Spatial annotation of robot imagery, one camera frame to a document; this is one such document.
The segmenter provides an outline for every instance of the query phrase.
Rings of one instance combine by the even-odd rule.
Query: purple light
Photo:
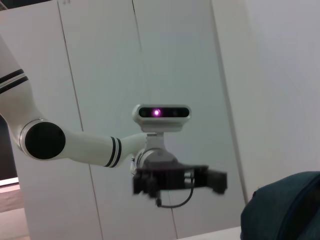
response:
[[[153,115],[154,117],[160,117],[160,115],[161,115],[160,109],[155,109],[155,110],[153,110],[153,111],[152,111],[152,115]]]

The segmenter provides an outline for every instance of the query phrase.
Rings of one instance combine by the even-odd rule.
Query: white robotic arm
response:
[[[37,160],[69,158],[113,168],[146,146],[144,133],[118,139],[72,132],[48,121],[35,105],[29,80],[1,36],[0,115],[18,147]]]

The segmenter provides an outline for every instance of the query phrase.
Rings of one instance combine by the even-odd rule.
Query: black cable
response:
[[[193,177],[192,177],[192,178],[191,178],[191,186],[192,186],[192,187],[191,187],[191,191],[190,191],[190,194],[189,194],[188,198],[187,198],[184,202],[182,202],[182,203],[180,203],[180,204],[178,204],[178,205],[171,205],[171,206],[159,204],[159,205],[158,205],[158,208],[163,208],[163,209],[176,209],[176,208],[180,208],[180,207],[182,207],[183,205],[185,205],[187,202],[189,202],[189,200],[191,199],[192,195],[194,194],[194,185],[193,185],[193,183],[194,183],[194,179],[193,179]]]

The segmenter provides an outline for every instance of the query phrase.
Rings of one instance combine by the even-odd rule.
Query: robotic arm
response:
[[[72,132],[47,120],[35,105],[28,77],[1,36],[0,115],[7,122],[18,147],[37,160],[69,158],[114,168],[146,145],[144,133],[118,139]]]
[[[69,158],[77,162],[114,168],[132,155],[133,193],[156,199],[158,207],[181,207],[194,188],[209,187],[217,194],[227,189],[227,174],[206,165],[186,165],[166,150],[165,132],[179,132],[190,119],[185,105],[137,105],[133,120],[145,133],[122,139],[72,132],[49,120],[34,103],[28,77],[0,36],[0,115],[17,146],[40,161]],[[163,206],[162,190],[191,189],[186,201]]]

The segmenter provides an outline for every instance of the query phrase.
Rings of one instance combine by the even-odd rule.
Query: bag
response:
[[[320,240],[320,172],[258,189],[241,214],[242,240]]]

